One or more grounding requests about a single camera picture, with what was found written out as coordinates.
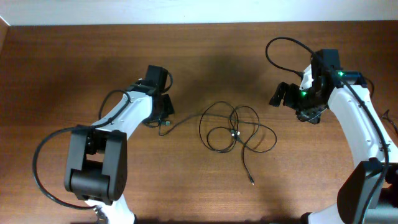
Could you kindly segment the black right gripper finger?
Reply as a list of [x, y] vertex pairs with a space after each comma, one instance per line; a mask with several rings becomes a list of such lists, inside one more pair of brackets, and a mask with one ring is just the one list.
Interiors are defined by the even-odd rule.
[[318, 124], [320, 122], [323, 108], [312, 108], [309, 110], [297, 111], [296, 117], [301, 122], [308, 122], [311, 124]]
[[277, 89], [273, 95], [273, 97], [270, 99], [269, 104], [274, 107], [279, 107], [281, 102], [283, 101], [284, 106], [288, 106], [290, 104], [290, 99], [288, 95], [288, 91], [290, 89], [290, 85], [281, 82], [278, 84]]

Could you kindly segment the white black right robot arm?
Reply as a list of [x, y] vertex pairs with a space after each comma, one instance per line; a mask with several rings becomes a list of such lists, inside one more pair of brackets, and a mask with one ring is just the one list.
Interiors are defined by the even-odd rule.
[[397, 223], [397, 146], [377, 117], [365, 78], [343, 70], [336, 49], [317, 51], [300, 76], [299, 85], [280, 83], [270, 105], [288, 106], [312, 124], [331, 110], [354, 162], [336, 203], [303, 214], [301, 223]]

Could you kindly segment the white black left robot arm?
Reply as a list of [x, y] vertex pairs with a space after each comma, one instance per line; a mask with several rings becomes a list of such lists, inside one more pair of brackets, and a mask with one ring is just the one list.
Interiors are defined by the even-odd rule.
[[174, 113], [167, 91], [171, 73], [149, 65], [143, 79], [122, 90], [122, 100], [91, 126], [72, 131], [64, 186], [96, 212], [100, 223], [134, 223], [123, 192], [127, 140], [140, 124], [161, 123]]

